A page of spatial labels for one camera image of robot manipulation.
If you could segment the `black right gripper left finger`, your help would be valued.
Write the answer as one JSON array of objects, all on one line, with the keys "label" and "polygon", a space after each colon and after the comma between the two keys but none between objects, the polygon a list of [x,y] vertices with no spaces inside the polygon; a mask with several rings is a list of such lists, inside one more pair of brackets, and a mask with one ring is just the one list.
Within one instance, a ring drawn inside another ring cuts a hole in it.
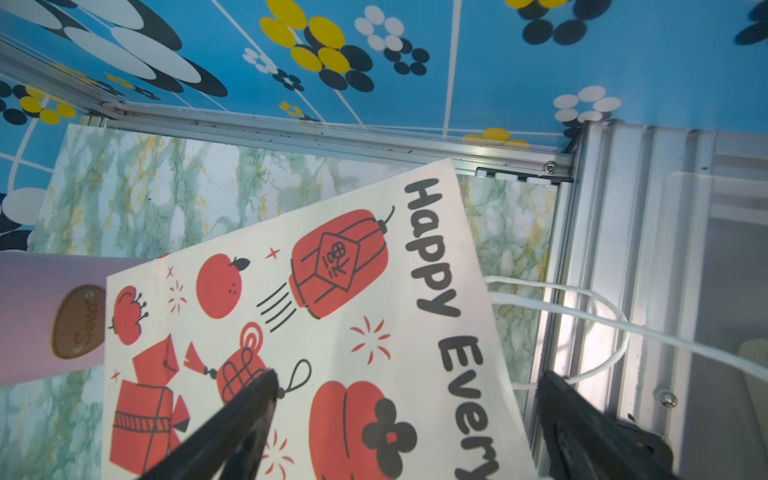
[{"label": "black right gripper left finger", "polygon": [[279,380],[269,370],[226,405],[144,479],[254,479],[278,401]]}]

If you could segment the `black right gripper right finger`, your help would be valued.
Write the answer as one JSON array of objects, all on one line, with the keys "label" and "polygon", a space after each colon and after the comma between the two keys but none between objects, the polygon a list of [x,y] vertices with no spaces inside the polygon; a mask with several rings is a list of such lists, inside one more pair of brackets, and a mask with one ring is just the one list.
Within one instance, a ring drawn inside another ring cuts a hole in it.
[{"label": "black right gripper right finger", "polygon": [[565,379],[545,372],[536,389],[554,479],[676,479],[673,453],[658,435],[611,419]]}]

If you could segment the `white red paper gift bag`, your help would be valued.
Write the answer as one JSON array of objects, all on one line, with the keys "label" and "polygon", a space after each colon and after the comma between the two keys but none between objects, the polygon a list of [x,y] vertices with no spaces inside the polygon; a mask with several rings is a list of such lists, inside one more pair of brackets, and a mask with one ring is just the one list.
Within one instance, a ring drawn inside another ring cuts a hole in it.
[{"label": "white red paper gift bag", "polygon": [[256,479],[535,479],[488,286],[447,159],[113,274],[101,475],[273,370]]}]

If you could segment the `pink straw holder cup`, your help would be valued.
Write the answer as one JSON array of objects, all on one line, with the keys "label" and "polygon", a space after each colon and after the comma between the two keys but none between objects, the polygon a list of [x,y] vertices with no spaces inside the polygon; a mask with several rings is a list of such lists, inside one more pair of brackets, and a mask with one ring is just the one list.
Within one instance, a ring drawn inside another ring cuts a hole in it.
[{"label": "pink straw holder cup", "polygon": [[1,253],[1,385],[104,363],[107,277],[141,259]]}]

